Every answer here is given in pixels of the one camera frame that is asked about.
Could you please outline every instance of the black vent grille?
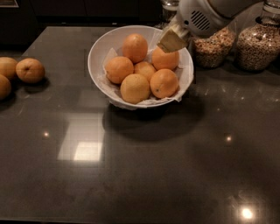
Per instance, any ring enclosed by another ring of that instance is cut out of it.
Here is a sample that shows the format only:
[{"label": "black vent grille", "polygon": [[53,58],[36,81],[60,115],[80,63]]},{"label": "black vent grille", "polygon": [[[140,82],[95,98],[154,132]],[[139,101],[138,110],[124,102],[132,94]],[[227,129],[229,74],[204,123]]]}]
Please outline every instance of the black vent grille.
[{"label": "black vent grille", "polygon": [[191,20],[192,23],[202,31],[207,30],[210,27],[210,22],[207,17],[198,10],[192,12]]}]

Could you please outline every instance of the white bowl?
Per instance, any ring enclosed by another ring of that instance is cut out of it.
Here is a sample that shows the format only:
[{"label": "white bowl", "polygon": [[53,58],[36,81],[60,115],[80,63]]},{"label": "white bowl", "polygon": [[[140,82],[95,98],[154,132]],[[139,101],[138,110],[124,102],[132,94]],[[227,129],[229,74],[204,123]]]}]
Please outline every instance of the white bowl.
[{"label": "white bowl", "polygon": [[122,44],[124,39],[131,33],[139,33],[143,35],[149,45],[148,55],[145,60],[151,60],[151,52],[157,46],[161,30],[144,25],[129,25],[116,28],[101,36],[92,46],[87,65],[90,76],[94,84],[109,98],[110,103],[123,109],[147,109],[154,108],[172,101],[180,101],[182,95],[186,92],[193,81],[193,60],[190,53],[184,48],[179,51],[179,65],[174,70],[178,76],[179,91],[170,98],[157,100],[150,99],[131,104],[124,101],[121,97],[119,87],[111,84],[103,69],[104,60],[109,56],[109,52],[115,52],[122,55]]}]

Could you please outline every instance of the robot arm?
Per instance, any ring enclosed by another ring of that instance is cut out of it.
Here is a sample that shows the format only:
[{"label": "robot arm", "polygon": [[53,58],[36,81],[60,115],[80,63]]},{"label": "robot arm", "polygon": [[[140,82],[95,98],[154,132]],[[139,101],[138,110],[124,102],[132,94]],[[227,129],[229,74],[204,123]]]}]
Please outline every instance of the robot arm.
[{"label": "robot arm", "polygon": [[164,29],[158,46],[174,52],[188,45],[193,35],[212,36],[227,26],[236,15],[262,0],[180,0],[177,14]]}]

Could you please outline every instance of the jar of grains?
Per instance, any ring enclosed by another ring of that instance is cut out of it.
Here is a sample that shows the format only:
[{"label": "jar of grains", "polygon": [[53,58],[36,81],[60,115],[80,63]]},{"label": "jar of grains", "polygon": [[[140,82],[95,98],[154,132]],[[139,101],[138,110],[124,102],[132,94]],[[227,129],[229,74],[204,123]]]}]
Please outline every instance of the jar of grains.
[{"label": "jar of grains", "polygon": [[255,25],[244,29],[238,36],[234,63],[241,69],[262,71],[280,53],[280,9],[267,5],[268,2],[270,0],[265,1],[262,15],[255,19]]},{"label": "jar of grains", "polygon": [[203,68],[216,68],[228,56],[235,42],[235,31],[227,26],[210,38],[194,38],[193,50],[195,63]]}]

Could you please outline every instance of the glossy black table surface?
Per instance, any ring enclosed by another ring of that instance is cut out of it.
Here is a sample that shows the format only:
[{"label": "glossy black table surface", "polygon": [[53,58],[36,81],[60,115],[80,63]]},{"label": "glossy black table surface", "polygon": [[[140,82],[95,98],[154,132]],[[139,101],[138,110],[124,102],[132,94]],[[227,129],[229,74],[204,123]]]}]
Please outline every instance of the glossy black table surface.
[{"label": "glossy black table surface", "polygon": [[181,102],[129,111],[88,73],[113,27],[47,27],[38,85],[0,103],[0,220],[280,223],[280,72],[195,69]]}]

